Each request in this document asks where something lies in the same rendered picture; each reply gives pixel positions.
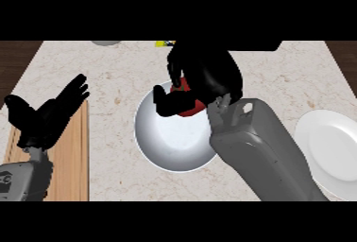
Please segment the wooden cutting board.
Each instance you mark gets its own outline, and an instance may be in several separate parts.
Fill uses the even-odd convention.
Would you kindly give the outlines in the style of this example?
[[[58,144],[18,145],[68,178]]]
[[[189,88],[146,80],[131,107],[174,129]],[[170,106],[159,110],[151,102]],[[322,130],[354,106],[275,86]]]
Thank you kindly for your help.
[[[47,150],[53,175],[46,201],[90,200],[89,102],[72,115],[62,137]]]

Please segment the black appliance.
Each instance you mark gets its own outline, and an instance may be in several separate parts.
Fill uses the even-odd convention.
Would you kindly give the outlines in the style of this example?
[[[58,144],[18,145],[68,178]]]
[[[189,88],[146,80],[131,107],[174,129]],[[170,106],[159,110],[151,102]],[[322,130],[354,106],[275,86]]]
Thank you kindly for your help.
[[[224,45],[224,49],[229,51],[275,51],[280,44],[280,41],[239,41]]]

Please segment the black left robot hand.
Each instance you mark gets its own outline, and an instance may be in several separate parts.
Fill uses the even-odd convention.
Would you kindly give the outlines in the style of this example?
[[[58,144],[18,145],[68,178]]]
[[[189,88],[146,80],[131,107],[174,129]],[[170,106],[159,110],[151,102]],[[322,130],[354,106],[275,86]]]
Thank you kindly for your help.
[[[9,122],[21,130],[18,146],[43,150],[56,145],[69,119],[90,96],[87,77],[80,74],[64,87],[56,98],[50,98],[36,110],[18,95],[5,97]]]

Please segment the white bowl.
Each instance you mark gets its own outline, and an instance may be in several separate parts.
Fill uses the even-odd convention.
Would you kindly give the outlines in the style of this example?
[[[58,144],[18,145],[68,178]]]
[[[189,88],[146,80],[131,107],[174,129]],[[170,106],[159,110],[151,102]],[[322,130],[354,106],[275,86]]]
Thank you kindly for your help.
[[[143,157],[168,172],[192,172],[217,156],[210,145],[207,111],[189,117],[161,117],[154,104],[154,91],[145,94],[137,106],[134,137]]]

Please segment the white plate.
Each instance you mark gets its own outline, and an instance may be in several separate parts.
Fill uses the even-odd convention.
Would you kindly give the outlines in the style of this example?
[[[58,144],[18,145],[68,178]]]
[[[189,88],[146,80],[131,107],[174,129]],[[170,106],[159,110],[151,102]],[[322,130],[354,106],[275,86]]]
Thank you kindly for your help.
[[[294,140],[317,184],[357,201],[357,121],[329,110],[310,111],[298,119]]]

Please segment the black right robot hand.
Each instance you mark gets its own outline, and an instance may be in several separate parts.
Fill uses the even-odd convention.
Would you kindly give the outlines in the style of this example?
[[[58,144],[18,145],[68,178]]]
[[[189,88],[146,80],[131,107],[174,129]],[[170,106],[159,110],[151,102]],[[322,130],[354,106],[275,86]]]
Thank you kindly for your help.
[[[170,117],[193,108],[195,100],[205,106],[220,96],[230,95],[230,103],[242,98],[242,73],[229,51],[218,45],[192,46],[189,41],[177,41],[167,55],[167,71],[171,83],[182,85],[186,78],[187,92],[165,92],[161,85],[154,86],[157,113]]]

